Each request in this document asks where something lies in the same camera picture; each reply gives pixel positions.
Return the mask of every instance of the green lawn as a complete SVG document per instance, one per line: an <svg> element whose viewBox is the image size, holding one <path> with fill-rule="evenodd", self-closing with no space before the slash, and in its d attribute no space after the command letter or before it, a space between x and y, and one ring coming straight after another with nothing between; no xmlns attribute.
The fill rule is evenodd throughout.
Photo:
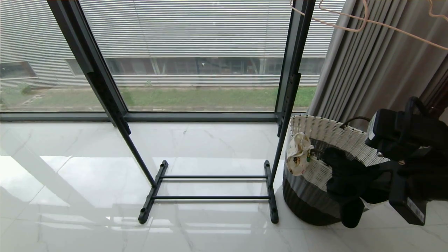
<svg viewBox="0 0 448 252"><path fill-rule="evenodd" d="M130 110L136 111L273 111L277 88L128 88L120 87L121 95ZM316 87L300 87L295 108L308 107ZM40 98L22 104L34 95ZM95 111L102 110L91 89L50 89L33 91L31 95L2 92L3 111Z"/></svg>

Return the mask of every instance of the white louvered wall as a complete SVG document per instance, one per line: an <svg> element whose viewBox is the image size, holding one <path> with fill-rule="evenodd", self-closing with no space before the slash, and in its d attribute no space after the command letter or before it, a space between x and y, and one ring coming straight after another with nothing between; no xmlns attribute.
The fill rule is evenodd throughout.
<svg viewBox="0 0 448 252"><path fill-rule="evenodd" d="M0 61L27 61L36 78L1 79L2 86L88 85L74 76L73 58L45 0L0 0ZM289 0L81 0L105 57L282 57ZM343 0L324 6L341 10ZM314 16L336 22L337 15ZM304 56L325 57L332 28L313 22ZM279 76L114 76L118 85L277 86ZM316 85L303 76L301 85Z"/></svg>

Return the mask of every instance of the white and gray basket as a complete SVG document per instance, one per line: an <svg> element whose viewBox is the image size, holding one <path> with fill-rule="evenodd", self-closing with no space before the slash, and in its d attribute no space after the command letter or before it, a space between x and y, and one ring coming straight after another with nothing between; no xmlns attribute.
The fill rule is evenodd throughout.
<svg viewBox="0 0 448 252"><path fill-rule="evenodd" d="M283 197L289 208L303 221L325 226L340 221L339 205L327 194L327 181L332 169L320 160L328 147L345 151L349 159L357 159L364 165L375 165L388 161L379 158L376 150L364 144L366 133L350 126L322 117L295 115L289 122L288 140L298 132L304 132L316 151L303 175L292 175L286 163L283 171Z"/></svg>

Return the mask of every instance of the curtain fold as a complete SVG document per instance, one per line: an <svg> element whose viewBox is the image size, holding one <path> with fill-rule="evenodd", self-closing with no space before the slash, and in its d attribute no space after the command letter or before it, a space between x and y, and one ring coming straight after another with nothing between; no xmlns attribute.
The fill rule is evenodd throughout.
<svg viewBox="0 0 448 252"><path fill-rule="evenodd" d="M448 15L448 1L433 1ZM369 19L448 46L448 22L428 15L427 1L369 0ZM344 13L364 15L361 1L348 0ZM341 16L338 25L359 28ZM428 102L447 78L448 52L383 26L368 23L358 33L336 29L308 114L340 122L372 117L381 108L403 110L411 96ZM365 129L365 122L354 122Z"/></svg>

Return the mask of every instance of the wire hanger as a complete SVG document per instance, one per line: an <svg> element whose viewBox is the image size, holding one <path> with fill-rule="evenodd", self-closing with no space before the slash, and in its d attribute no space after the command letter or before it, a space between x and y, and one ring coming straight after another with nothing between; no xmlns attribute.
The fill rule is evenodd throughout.
<svg viewBox="0 0 448 252"><path fill-rule="evenodd" d="M429 11L428 11L429 16L430 16L430 17L435 17L435 18L437 18L437 17L441 17L441 18L445 19L445 20L448 22L448 17L447 17L447 16L445 16L445 15L441 15L441 14L433 14L433 13L432 13L432 5L433 5L433 4L432 4L432 0L427 0L427 1L429 2ZM387 25L387 24L384 24L384 23L380 23L380 22L377 22L377 21L370 20L370 19L369 19L369 8L368 8L368 5L367 5L367 0L362 0L362 3L363 3L363 5L364 5L364 17L356 17L356 16L352 16L352 15L349 15L349 14L345 14L345 13L337 12L337 11L334 11L334 10L330 10L330 9L322 8L322 6L321 6L321 5L322 5L322 2L323 2L323 0L321 0L321 1L319 2L319 9L324 10L324 11L328 11L328 12L331 12L331 13L335 13L335 14L339 14L339 15L344 15L344 16L347 16L347 17L355 18L355 19L358 19L358 20L362 20L362 25L361 25L361 27L360 27L359 29L351 29L351 28L347 28L347 27L343 27L343 26L338 26L338 25L335 25L335 24L327 23L327 22L325 22L325 21L322 21L322 20L317 19L317 18L314 18L314 17L311 18L312 20L317 21L317 22L319 22L319 23L321 23L321 24L324 24L324 25L327 25L327 26L332 26L332 27L334 27L334 28L338 28L338 29L343 29L343 30L346 30L346 31L360 32L360 31L362 31L362 30L366 27L367 22L370 22L370 23L374 23L374 24L377 24L377 25L381 25L381 26L387 27L387 28L392 29L392 30L396 30L396 31L398 31L398 32L400 32L400 33L403 33L403 34L405 34L405 35L408 35L408 36L410 36L410 37L413 37L413 38L415 38L415 39L418 39L418 40L420 40L420 41L422 41L422 42L425 42L425 43L427 43L427 44L430 44L430 45L435 46L435 47L437 47L437 48L440 48L440 49L442 49L442 50L448 51L448 48L447 48L447 47L444 47L444 46L438 45L438 44L436 44L436 43L433 43L433 42L431 42L431 41L428 41L428 40L426 40L426 39L420 38L420 37L418 37L418 36L416 36L416 35L414 35L414 34L411 34L411 33L406 32L406 31L404 31L404 30L400 30L400 29L395 28L395 27L393 27L393 26L390 26L390 25ZM301 15L303 15L303 16L305 15L303 12L301 12L300 10L296 9L296 8L293 6L293 0L290 0L289 6L290 6L291 9L293 9L295 12L298 12L299 14L301 14Z"/></svg>

